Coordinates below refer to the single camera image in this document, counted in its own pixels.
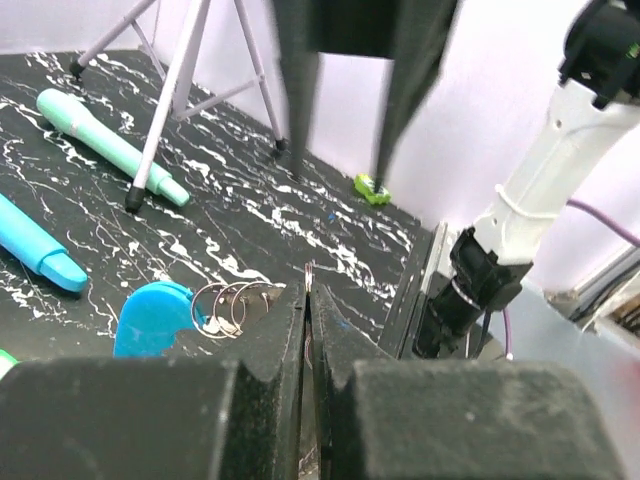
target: metal key ring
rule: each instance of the metal key ring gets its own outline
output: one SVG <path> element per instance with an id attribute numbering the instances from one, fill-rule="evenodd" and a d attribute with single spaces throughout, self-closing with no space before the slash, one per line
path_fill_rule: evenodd
<path id="1" fill-rule="evenodd" d="M 313 267 L 311 263 L 304 264 L 304 289 L 306 293 L 311 293 L 313 284 Z"/>
<path id="2" fill-rule="evenodd" d="M 237 287 L 240 286 L 244 286 L 246 285 L 247 282 L 235 282 L 235 283 L 231 283 L 229 285 L 227 285 L 225 288 L 223 288 L 222 290 L 220 290 L 218 292 L 218 295 L 216 296 L 215 301 L 213 302 L 213 317 L 217 320 L 218 319 L 218 314 L 216 313 L 216 308 L 218 307 L 218 302 L 220 301 L 220 298 L 222 298 L 222 295 L 224 294 L 225 291 L 229 290 L 229 289 L 234 289 L 234 291 L 232 293 L 236 293 L 238 291 Z M 233 315 L 233 307 L 235 306 L 235 300 L 236 297 L 233 297 L 233 300 L 231 301 L 231 321 L 232 324 L 234 326 L 234 328 L 236 329 L 234 332 L 228 332 L 220 322 L 218 322 L 218 324 L 220 325 L 220 330 L 222 331 L 223 334 L 227 335 L 230 338 L 237 338 L 238 335 L 240 335 L 242 333 L 242 330 L 240 329 L 240 326 L 235 322 L 234 320 L 234 315 Z M 243 315 L 243 319 L 246 316 L 247 313 L 247 307 L 244 303 L 244 301 L 242 302 L 242 307 L 244 309 L 244 315 Z"/>
<path id="3" fill-rule="evenodd" d="M 255 282 L 249 282 L 249 283 L 247 283 L 246 285 L 244 285 L 243 287 L 240 287 L 240 289 L 238 289 L 238 291 L 236 292 L 235 296 L 233 297 L 233 300 L 231 300 L 231 303 L 232 303 L 232 304 L 235 304 L 235 302 L 236 302 L 236 300 L 237 300 L 238 296 L 239 296 L 242 292 L 244 292 L 246 289 L 248 289 L 248 288 L 253 288 L 253 287 L 257 287 L 257 286 L 259 286 L 259 285 L 264 285 L 264 286 L 266 286 L 266 287 L 272 287 L 272 286 L 273 286 L 273 283 L 271 283 L 271 282 L 264 282 L 264 281 L 262 281 L 262 280 L 257 280 L 257 281 L 255 281 Z M 268 312 L 268 311 L 269 311 L 269 301 L 268 301 L 266 298 L 264 298 L 264 297 L 263 297 L 263 299 L 264 299 L 264 303 L 265 303 L 265 305 L 266 305 L 266 307 L 267 307 L 267 312 Z M 241 329 L 241 327 L 242 327 L 242 324 L 244 323 L 244 317 L 242 317 L 242 320 L 240 320 L 240 323 L 238 324 L 238 323 L 236 322 L 235 316 L 234 316 L 234 314 L 233 314 L 233 308 L 231 309 L 231 321 L 233 322 L 233 325 L 238 329 L 238 331 L 239 331 L 240 333 L 242 333 L 242 329 Z"/>
<path id="4" fill-rule="evenodd" d="M 198 317 L 197 317 L 197 313 L 196 310 L 198 308 L 198 298 L 200 296 L 202 296 L 205 293 L 209 293 L 209 292 L 213 292 L 216 288 L 222 287 L 224 285 L 224 283 L 210 283 L 208 285 L 205 285 L 204 287 L 202 287 L 200 290 L 198 290 L 193 297 L 191 297 L 191 322 L 193 323 L 193 326 L 195 327 L 195 329 L 201 334 L 204 335 L 207 338 L 210 338 L 212 340 L 222 340 L 223 338 L 227 338 L 226 335 L 214 335 L 212 333 L 209 333 L 207 331 L 205 331 L 199 324 L 198 322 Z"/>
<path id="5" fill-rule="evenodd" d="M 304 359 L 311 370 L 313 365 L 311 363 L 311 334 L 307 334 L 307 338 L 304 339 Z"/>

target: white tripod leg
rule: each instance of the white tripod leg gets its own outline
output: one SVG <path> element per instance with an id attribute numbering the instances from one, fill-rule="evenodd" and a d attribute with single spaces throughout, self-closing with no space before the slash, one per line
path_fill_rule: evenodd
<path id="1" fill-rule="evenodd" d="M 184 63 L 182 64 L 182 70 L 178 76 L 176 93 L 173 96 L 172 110 L 174 114 L 179 115 L 187 108 L 189 92 L 191 91 L 191 85 L 193 84 L 193 72 L 196 69 L 198 53 L 200 52 L 200 44 L 202 43 L 202 35 L 204 33 L 204 27 L 207 24 L 209 5 L 210 0 L 206 0 L 202 4 L 202 8 L 198 13 L 198 19 L 196 20 L 195 27 L 191 34 L 191 40 L 187 47 Z"/>
<path id="2" fill-rule="evenodd" d="M 251 62 L 253 63 L 253 69 L 258 76 L 260 82 L 260 92 L 262 93 L 262 99 L 264 105 L 267 108 L 267 115 L 271 122 L 271 128 L 273 129 L 273 136 L 276 138 L 276 147 L 278 150 L 284 150 L 284 136 L 280 123 L 278 122 L 278 116 L 271 100 L 271 92 L 269 92 L 269 86 L 267 85 L 267 79 L 265 78 L 264 67 L 262 66 L 262 59 L 258 52 L 258 46 L 253 38 L 253 31 L 251 30 L 251 24 L 249 23 L 249 15 L 244 5 L 243 0 L 234 0 L 236 4 L 236 10 L 238 11 L 238 18 L 240 19 L 240 25 L 242 26 L 242 32 L 244 38 L 247 41 L 247 47 L 249 48 L 249 55 L 251 56 Z"/>
<path id="3" fill-rule="evenodd" d="M 153 160 L 158 149 L 158 142 L 162 135 L 162 130 L 167 121 L 169 115 L 169 109 L 171 108 L 171 101 L 173 94 L 176 90 L 178 83 L 178 77 L 182 71 L 187 51 L 191 43 L 191 37 L 198 24 L 198 20 L 201 18 L 201 12 L 209 5 L 209 0 L 191 0 L 187 16 L 178 38 L 178 44 L 176 45 L 176 51 L 171 61 L 171 66 L 167 72 L 167 78 L 162 86 L 160 92 L 160 98 L 158 99 L 158 106 L 153 115 L 151 121 L 151 127 L 149 128 L 149 134 L 147 135 L 147 141 L 144 144 L 142 150 L 142 160 L 138 167 L 138 172 L 125 200 L 125 208 L 129 212 L 137 212 L 142 206 L 144 200 L 144 191 L 149 179 L 149 173 L 153 165 Z"/>
<path id="4" fill-rule="evenodd" d="M 133 7 L 131 11 L 127 13 L 111 30 L 105 33 L 95 45 L 83 53 L 80 58 L 71 63 L 71 66 L 69 67 L 71 73 L 76 77 L 79 77 L 82 71 L 87 67 L 87 65 L 89 65 L 89 62 L 93 60 L 96 55 L 102 53 L 111 42 L 118 38 L 120 34 L 127 29 L 127 27 L 130 27 L 131 24 L 140 15 L 146 12 L 156 1 L 157 0 L 142 0 Z"/>

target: teal marker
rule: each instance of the teal marker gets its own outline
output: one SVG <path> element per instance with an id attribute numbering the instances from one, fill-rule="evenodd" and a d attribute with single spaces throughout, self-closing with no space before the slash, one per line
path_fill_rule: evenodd
<path id="1" fill-rule="evenodd" d="M 81 292 L 89 280 L 69 251 L 4 195 L 0 195 L 0 247 L 65 290 Z"/>
<path id="2" fill-rule="evenodd" d="M 77 138 L 129 177 L 135 177 L 142 152 L 109 130 L 82 103 L 59 90 L 49 88 L 38 95 L 36 104 L 40 113 L 62 133 Z M 147 188 L 179 207 L 189 201 L 189 192 L 171 178 L 169 172 L 155 163 L 151 167 Z"/>

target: mint green marker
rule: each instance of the mint green marker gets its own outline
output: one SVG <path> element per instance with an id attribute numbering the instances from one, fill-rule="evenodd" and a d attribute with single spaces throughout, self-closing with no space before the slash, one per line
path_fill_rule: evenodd
<path id="1" fill-rule="evenodd" d="M 77 138 L 106 158 L 131 178 L 135 177 L 142 153 L 101 123 L 75 98 L 49 88 L 36 101 L 38 110 L 62 133 Z M 147 188 L 156 195 L 182 207 L 189 201 L 189 192 L 171 178 L 160 165 L 153 164 Z"/>
<path id="2" fill-rule="evenodd" d="M 4 377 L 18 361 L 4 350 L 0 350 L 0 378 Z"/>

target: rubber tripod foot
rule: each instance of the rubber tripod foot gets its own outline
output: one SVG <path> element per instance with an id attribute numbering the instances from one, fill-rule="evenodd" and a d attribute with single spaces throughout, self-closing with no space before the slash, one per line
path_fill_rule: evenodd
<path id="1" fill-rule="evenodd" d="M 84 69 L 85 67 L 80 65 L 78 63 L 78 60 L 74 60 L 69 64 L 69 71 L 71 72 L 71 75 L 73 75 L 76 78 L 80 78 L 80 75 L 82 75 L 82 72 L 84 72 Z"/>
<path id="2" fill-rule="evenodd" d="M 124 209 L 129 213 L 138 213 L 143 203 L 144 188 L 138 188 L 132 185 L 124 200 Z"/>
<path id="3" fill-rule="evenodd" d="M 284 138 L 276 140 L 276 150 L 284 152 L 287 149 L 287 141 Z"/>

